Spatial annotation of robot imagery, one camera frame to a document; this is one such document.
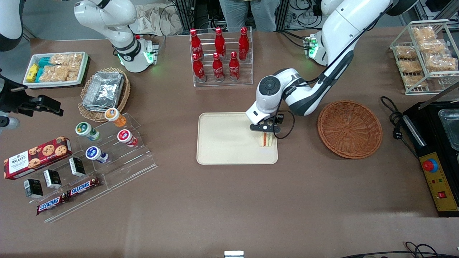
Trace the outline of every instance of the cookie box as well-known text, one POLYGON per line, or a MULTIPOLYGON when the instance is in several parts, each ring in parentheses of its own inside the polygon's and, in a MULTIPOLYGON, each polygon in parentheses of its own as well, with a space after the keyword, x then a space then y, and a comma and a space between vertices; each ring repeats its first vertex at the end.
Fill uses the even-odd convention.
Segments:
POLYGON ((71 155, 70 140, 57 137, 4 160, 5 178, 16 180, 71 155))

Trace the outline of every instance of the red switch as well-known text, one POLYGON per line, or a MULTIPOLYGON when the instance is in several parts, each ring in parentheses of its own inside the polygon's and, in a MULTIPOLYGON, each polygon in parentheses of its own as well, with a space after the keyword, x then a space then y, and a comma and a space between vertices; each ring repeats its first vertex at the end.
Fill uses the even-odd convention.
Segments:
POLYGON ((429 172, 435 173, 438 170, 438 163, 435 161, 435 159, 429 158, 422 163, 422 168, 429 172))
POLYGON ((440 198, 440 199, 446 198, 446 193, 445 192, 438 192, 438 198, 440 198))

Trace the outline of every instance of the control panel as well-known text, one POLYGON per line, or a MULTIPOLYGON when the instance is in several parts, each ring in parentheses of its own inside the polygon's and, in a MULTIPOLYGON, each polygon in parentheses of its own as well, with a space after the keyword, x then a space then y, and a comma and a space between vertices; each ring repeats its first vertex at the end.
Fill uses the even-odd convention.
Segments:
POLYGON ((458 205, 449 188, 436 152, 419 158, 425 179, 438 211, 457 211, 458 205))

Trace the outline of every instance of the wicker basket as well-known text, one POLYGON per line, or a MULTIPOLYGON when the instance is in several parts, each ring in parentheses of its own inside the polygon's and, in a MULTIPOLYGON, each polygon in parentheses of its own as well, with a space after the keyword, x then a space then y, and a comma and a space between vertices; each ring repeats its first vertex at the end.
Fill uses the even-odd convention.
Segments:
POLYGON ((320 112, 317 129, 324 144, 341 157, 370 156, 382 142, 378 118, 367 107, 353 101, 336 101, 320 112))
MULTIPOLYGON (((131 84, 129 82, 128 76, 126 75, 125 72, 123 72, 122 70, 118 68, 104 68, 100 70, 99 72, 107 72, 107 73, 118 72, 124 75, 123 92, 121 93, 120 100, 119 100, 118 107, 117 107, 118 111, 122 113, 121 111, 126 105, 126 102, 128 101, 128 98, 129 98, 129 92, 131 91, 131 84)), ((94 75, 91 76, 91 78, 84 85, 83 90, 81 90, 81 94, 80 94, 81 100, 84 99, 84 96, 86 95, 86 92, 88 91, 88 87, 91 84, 93 77, 94 75)), ((83 103, 78 104, 78 110, 80 110, 80 114, 83 117, 89 120, 96 121, 99 123, 103 123, 107 121, 107 119, 105 119, 104 112, 89 111, 83 106, 83 103)))

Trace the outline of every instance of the small black box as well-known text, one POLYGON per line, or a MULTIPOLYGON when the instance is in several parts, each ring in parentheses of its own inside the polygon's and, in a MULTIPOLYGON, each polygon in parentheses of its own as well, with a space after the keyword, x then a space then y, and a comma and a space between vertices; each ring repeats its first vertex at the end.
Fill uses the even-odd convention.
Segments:
POLYGON ((45 182, 47 187, 55 189, 61 187, 61 178, 59 177, 59 173, 57 171, 48 169, 43 171, 43 175, 45 176, 45 182))
POLYGON ((24 189, 26 190, 26 196, 29 198, 40 198, 43 196, 40 180, 27 179, 24 181, 24 189))
POLYGON ((70 162, 70 169, 72 170, 72 174, 76 176, 84 176, 86 173, 84 172, 83 162, 81 159, 76 157, 71 157, 69 160, 70 162))

